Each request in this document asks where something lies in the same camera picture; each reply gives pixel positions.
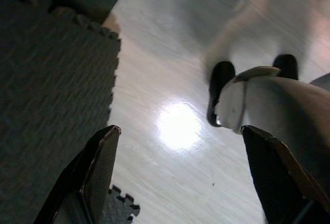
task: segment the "floor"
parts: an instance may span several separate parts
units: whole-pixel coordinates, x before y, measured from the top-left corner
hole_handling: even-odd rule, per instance
[[[330,0],[119,0],[113,17],[112,183],[141,205],[134,223],[264,223],[242,137],[206,122],[207,80],[219,60],[241,72],[280,53],[301,81],[330,72]]]

